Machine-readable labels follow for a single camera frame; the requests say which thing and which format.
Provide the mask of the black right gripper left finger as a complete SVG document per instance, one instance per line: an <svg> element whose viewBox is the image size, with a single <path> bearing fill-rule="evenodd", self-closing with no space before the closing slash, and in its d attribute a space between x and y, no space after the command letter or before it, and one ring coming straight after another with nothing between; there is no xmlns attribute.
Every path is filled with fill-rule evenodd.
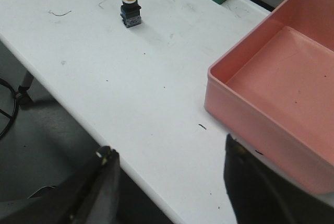
<svg viewBox="0 0 334 224"><path fill-rule="evenodd" d="M116 223L120 156L109 146L55 189L1 223Z"/></svg>

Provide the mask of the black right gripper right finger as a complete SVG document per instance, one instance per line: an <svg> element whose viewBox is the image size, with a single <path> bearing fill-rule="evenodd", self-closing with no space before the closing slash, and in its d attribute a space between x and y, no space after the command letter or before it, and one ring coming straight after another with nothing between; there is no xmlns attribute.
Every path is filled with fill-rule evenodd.
<svg viewBox="0 0 334 224"><path fill-rule="evenodd" d="M333 207L277 175L230 134L223 178L237 223L333 223Z"/></svg>

